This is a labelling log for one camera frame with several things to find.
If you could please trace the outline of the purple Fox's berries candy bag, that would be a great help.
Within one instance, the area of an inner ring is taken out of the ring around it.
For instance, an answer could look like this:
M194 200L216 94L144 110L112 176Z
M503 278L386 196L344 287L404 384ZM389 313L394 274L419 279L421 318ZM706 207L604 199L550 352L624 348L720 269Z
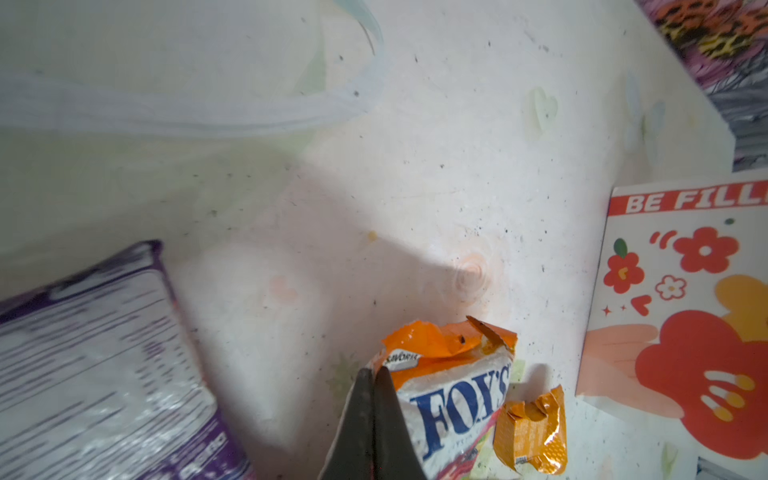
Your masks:
M5 479L251 479L142 241L1 304Z

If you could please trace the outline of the orange Fox's fruits candy bag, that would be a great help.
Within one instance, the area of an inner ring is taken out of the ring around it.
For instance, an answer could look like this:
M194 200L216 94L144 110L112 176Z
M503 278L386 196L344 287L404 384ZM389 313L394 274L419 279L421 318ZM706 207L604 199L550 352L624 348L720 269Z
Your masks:
M517 340L471 316L442 326L417 320L383 340L372 365L390 372L428 479L462 479L471 471L505 401Z

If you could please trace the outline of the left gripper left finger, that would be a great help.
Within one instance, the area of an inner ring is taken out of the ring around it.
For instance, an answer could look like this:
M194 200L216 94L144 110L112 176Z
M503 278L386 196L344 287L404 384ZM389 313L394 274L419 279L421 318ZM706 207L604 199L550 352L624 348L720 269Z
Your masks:
M357 372L319 479L373 478L373 383L371 369L362 368Z

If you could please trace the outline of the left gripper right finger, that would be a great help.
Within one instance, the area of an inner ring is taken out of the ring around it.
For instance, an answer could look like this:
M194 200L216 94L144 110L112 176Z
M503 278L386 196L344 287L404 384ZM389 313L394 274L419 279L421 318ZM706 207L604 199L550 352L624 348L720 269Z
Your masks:
M390 371L381 367L373 390L374 462L378 480L425 480L414 452Z

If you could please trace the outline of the white paper gift bag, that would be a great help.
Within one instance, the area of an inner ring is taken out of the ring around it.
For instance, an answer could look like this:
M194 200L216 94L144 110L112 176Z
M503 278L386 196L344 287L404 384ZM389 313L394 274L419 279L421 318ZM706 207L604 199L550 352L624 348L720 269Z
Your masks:
M617 187L576 393L767 475L767 173Z

